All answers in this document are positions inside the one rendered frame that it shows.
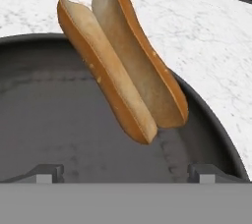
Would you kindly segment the dark grey bowl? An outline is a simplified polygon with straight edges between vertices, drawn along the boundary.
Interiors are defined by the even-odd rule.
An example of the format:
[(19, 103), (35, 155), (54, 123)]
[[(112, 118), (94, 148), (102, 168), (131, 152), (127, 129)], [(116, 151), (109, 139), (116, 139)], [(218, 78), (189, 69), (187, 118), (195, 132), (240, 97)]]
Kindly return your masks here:
[(140, 145), (63, 35), (0, 38), (0, 183), (29, 171), (60, 171), (65, 183), (183, 183), (194, 163), (246, 180), (221, 122), (188, 83), (180, 86), (187, 124)]

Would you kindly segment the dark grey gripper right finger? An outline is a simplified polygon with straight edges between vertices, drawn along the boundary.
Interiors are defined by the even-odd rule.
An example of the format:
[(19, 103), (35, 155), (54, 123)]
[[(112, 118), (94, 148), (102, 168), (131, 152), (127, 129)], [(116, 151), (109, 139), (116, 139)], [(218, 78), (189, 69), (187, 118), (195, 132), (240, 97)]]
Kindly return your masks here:
[(188, 166), (187, 181), (199, 184), (250, 183), (249, 180), (224, 173), (213, 164), (190, 164)]

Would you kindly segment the split brown hot dog bun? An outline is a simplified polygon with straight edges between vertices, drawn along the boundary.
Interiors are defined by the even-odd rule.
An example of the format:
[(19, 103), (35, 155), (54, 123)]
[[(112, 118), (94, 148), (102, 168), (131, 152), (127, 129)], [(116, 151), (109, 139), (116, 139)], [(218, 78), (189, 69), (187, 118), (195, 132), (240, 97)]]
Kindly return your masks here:
[(118, 123), (149, 144), (159, 128), (186, 124), (188, 103), (147, 39), (131, 0), (58, 0), (58, 23), (87, 64)]

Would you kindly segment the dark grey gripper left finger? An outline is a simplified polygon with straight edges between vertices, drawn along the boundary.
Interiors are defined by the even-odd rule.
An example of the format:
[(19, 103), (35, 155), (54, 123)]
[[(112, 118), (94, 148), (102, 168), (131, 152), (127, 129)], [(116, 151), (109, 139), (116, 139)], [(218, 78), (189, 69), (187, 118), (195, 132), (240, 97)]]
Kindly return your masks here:
[(64, 182), (62, 164), (39, 164), (29, 172), (2, 181), (2, 183), (54, 184)]

